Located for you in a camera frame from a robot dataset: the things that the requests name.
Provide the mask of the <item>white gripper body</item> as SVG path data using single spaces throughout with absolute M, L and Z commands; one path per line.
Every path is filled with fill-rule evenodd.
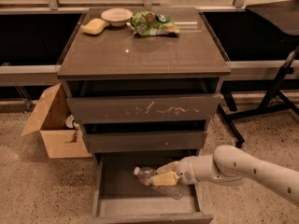
M 176 172 L 180 181 L 185 185 L 193 185 L 198 182 L 194 171 L 194 156 L 185 157 L 176 165 Z

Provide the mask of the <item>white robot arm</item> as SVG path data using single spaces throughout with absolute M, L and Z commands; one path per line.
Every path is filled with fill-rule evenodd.
M 299 205 L 299 172 L 263 161 L 233 146 L 219 146 L 212 154 L 189 156 L 157 169 L 149 179 L 153 186 L 175 186 L 178 182 L 194 185 L 209 181 L 219 185 L 237 185 L 249 178 Z

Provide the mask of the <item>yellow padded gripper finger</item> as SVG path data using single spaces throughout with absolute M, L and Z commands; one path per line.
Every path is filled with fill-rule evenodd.
M 154 175 L 149 179 L 153 186 L 175 186 L 179 181 L 179 176 L 174 172 Z
M 172 161 L 168 164 L 165 164 L 161 167 L 159 167 L 156 172 L 161 175 L 161 174 L 165 174 L 165 173 L 168 173 L 168 172 L 175 172 L 176 171 L 176 166 L 177 166 L 177 162 L 176 161 Z

